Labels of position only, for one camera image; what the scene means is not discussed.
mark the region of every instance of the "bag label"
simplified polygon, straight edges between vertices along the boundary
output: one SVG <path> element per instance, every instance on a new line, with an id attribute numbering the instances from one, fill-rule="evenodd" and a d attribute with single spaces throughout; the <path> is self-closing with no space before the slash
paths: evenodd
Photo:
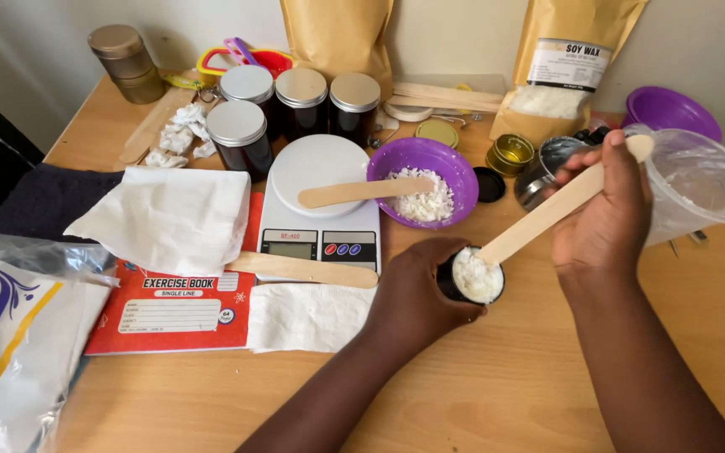
<path id="1" fill-rule="evenodd" d="M 611 49 L 581 41 L 539 38 L 528 85 L 594 93 L 609 66 Z"/>

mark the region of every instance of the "white paper towel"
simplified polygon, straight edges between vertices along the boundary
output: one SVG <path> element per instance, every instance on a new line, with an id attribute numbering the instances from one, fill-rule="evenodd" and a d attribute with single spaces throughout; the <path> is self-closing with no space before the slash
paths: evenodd
<path id="1" fill-rule="evenodd" d="M 64 234 L 156 273 L 220 276 L 239 256 L 249 200 L 247 172 L 128 167 Z"/>
<path id="2" fill-rule="evenodd" d="M 340 351 L 363 327 L 376 288 L 334 284 L 263 284 L 250 290 L 253 352 Z"/>

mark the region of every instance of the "silver jar lid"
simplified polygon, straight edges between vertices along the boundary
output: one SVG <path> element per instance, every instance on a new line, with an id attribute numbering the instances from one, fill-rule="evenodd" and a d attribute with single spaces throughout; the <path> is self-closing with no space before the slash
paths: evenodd
<path id="1" fill-rule="evenodd" d="M 335 106 L 351 113 L 367 112 L 379 104 L 380 89 L 374 77 L 345 73 L 332 81 L 329 98 Z"/>
<path id="2" fill-rule="evenodd" d="M 262 109 L 249 101 L 228 101 L 209 112 L 206 130 L 217 143 L 242 147 L 260 139 L 267 129 Z"/>
<path id="3" fill-rule="evenodd" d="M 276 96 L 296 109 L 317 106 L 326 99 L 327 92 L 326 79 L 315 69 L 292 68 L 276 78 Z"/>
<path id="4" fill-rule="evenodd" d="M 220 77 L 220 91 L 229 101 L 261 104 L 270 99 L 275 90 L 273 76 L 261 66 L 236 66 Z"/>

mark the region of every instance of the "left hand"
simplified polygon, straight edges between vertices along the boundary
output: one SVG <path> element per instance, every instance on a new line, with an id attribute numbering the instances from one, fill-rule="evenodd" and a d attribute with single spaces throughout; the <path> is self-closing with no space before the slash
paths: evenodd
<path id="1" fill-rule="evenodd" d="M 379 279 L 368 319 L 358 337 L 411 358 L 442 336 L 486 314 L 484 306 L 449 300 L 435 281 L 438 264 L 467 245 L 466 240 L 433 238 L 398 254 Z"/>

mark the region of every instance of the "purple bowl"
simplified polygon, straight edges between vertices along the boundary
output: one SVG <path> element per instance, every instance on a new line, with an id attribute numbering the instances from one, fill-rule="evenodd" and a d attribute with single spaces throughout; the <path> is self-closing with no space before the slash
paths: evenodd
<path id="1" fill-rule="evenodd" d="M 721 141 L 720 125 L 707 109 L 684 94 L 659 86 L 635 89 L 625 101 L 622 127 L 641 122 L 653 130 L 683 129 Z"/>
<path id="2" fill-rule="evenodd" d="M 432 139 L 407 137 L 386 143 L 370 158 L 366 178 L 388 179 L 390 172 L 400 172 L 406 167 L 432 170 L 442 177 L 452 190 L 454 210 L 447 220 L 415 221 L 398 215 L 384 198 L 378 198 L 379 208 L 402 225 L 432 229 L 448 227 L 463 220 L 475 208 L 479 191 L 475 171 L 456 150 Z"/>

